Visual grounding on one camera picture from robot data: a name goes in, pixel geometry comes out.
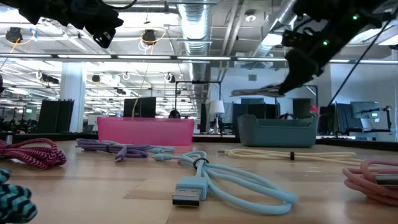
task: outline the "pink box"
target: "pink box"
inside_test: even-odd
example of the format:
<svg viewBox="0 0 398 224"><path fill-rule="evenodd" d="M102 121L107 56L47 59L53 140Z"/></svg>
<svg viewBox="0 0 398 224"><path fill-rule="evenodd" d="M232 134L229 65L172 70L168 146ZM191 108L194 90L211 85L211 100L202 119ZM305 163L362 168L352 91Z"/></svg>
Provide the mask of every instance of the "pink box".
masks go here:
<svg viewBox="0 0 398 224"><path fill-rule="evenodd" d="M192 119L98 117L97 125L100 141L152 146L190 146L194 121Z"/></svg>

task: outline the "pink cable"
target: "pink cable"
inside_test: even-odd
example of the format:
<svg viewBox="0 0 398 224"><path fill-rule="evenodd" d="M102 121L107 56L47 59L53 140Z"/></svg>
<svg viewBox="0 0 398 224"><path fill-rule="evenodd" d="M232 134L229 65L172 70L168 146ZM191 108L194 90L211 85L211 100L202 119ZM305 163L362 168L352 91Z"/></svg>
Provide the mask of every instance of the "pink cable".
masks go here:
<svg viewBox="0 0 398 224"><path fill-rule="evenodd" d="M33 143L47 143L50 147L21 147ZM7 144L0 140L0 157L2 156L18 159L39 169L49 169L67 162L66 155L58 150L55 142L49 139L32 139L17 144Z"/></svg>
<svg viewBox="0 0 398 224"><path fill-rule="evenodd" d="M398 174L398 169L369 170L369 166L372 164L398 166L398 161L369 159L361 163L360 169L345 168L343 174L347 179L344 184L353 190L364 193L375 201L398 206L398 186L387 187L376 183L376 174Z"/></svg>

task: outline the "teal braided cable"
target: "teal braided cable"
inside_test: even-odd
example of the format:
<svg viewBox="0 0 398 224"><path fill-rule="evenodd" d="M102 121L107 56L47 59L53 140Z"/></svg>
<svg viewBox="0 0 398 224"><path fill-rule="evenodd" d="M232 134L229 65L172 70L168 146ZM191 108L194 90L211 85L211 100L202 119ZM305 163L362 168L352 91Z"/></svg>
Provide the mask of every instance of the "teal braided cable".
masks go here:
<svg viewBox="0 0 398 224"><path fill-rule="evenodd" d="M176 159L178 163L191 167L193 167L192 165L195 159L198 158L207 159L207 153L204 151L193 151L182 156L172 156L170 154L157 154L154 156L156 161ZM261 215L283 215L289 213L292 209L292 205L299 200L295 194L284 190L282 187L279 187L259 175L228 166L205 163L203 160L197 162L196 177L205 177L208 181L208 189L218 198L242 209ZM282 201L282 205L263 205L237 198L219 189L211 181L210 177L228 180L254 192L274 197Z"/></svg>
<svg viewBox="0 0 398 224"><path fill-rule="evenodd" d="M28 223L36 215L35 204L30 201L32 192L18 185L5 184L10 172L0 169L0 223Z"/></svg>

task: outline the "table surface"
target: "table surface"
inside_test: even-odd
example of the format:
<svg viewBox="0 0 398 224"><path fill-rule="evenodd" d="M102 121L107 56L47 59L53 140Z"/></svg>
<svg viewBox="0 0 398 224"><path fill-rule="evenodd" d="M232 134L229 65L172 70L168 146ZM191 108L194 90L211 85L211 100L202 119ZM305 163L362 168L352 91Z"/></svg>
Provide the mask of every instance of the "table surface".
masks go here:
<svg viewBox="0 0 398 224"><path fill-rule="evenodd" d="M31 223L137 223L137 224L242 224L242 223L397 223L396 207L382 205L346 188L343 165L304 161L263 161L231 159L224 149L244 148L239 144L195 144L209 153L212 163L254 172L299 196L292 211L281 216L248 213L209 195L200 208L172 205L171 196L179 178L193 175L191 167L175 161L126 159L114 163L114 156L102 152L82 152L74 142L58 142L68 163L51 170L37 170L20 162L1 161L12 171L10 183L33 191L39 214ZM291 151L291 149L274 149ZM296 152L353 151L359 158L397 159L398 153L315 146ZM221 189L252 202L278 204L229 182L216 181Z"/></svg>

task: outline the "ceiling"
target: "ceiling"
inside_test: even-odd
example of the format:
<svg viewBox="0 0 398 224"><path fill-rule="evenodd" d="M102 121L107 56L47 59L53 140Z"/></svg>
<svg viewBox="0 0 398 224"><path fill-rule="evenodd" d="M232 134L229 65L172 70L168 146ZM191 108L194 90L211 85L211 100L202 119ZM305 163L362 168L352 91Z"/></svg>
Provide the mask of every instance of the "ceiling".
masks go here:
<svg viewBox="0 0 398 224"><path fill-rule="evenodd" d="M128 1L105 1L108 4L128 4ZM170 3L170 12L162 12L162 1L138 1L137 7L122 11L119 18L124 21L123 26L116 29L117 33L108 49L102 49L91 38L86 30L77 30L73 26L61 26L57 21L42 18L34 26L18 14L17 10L11 10L6 6L0 6L0 48L1 52L30 53L30 54L123 54L123 55L186 55L187 54L187 32L182 27L182 17L178 13L178 6ZM233 15L234 0L217 1L218 4L210 5L209 27L206 43L208 44L208 55L222 55L224 37L228 30L229 21L233 21L232 31L227 39L231 45L230 55L250 55L255 51L264 39L262 27L266 17L277 14L281 0L247 0L238 1L236 14ZM241 16L241 11L254 10L254 21L248 22L246 16ZM237 29L236 37L233 36L234 27L238 26L239 18L242 21ZM22 43L17 45L6 40L5 34L10 27L20 27L23 35ZM145 30L154 30L158 41L153 48L146 47L142 43L141 35ZM282 32L286 27L276 31ZM346 47L337 55L339 58L358 57L377 34L377 31L368 31L367 35L357 36L349 47ZM380 38L378 44L398 34L397 26L391 26ZM275 57L283 57L286 49L273 48L270 53ZM385 58L391 54L386 45L378 45L369 53L370 58ZM86 85L86 113L114 114L115 111L123 110L123 99L125 97L158 96L160 114L168 114L174 107L175 84L166 80L167 74L175 76L179 81L192 81L192 65L189 62L178 63L147 63L147 62L84 62L88 74ZM204 63L204 66L218 66ZM22 60L9 59L1 68L1 75L5 85L25 86L24 88L8 88L3 93L0 104L6 108L19 105L37 105L42 98L58 98L59 85L43 83L40 81L41 74L61 80L62 62L51 60ZM93 75L102 77L101 82L92 81ZM211 75L203 74L206 80ZM117 85L126 90L126 95L116 93L112 88L106 87ZM177 98L177 109L184 115L197 116L198 106L206 100L208 88L201 85L184 84L179 85L181 90Z"/></svg>

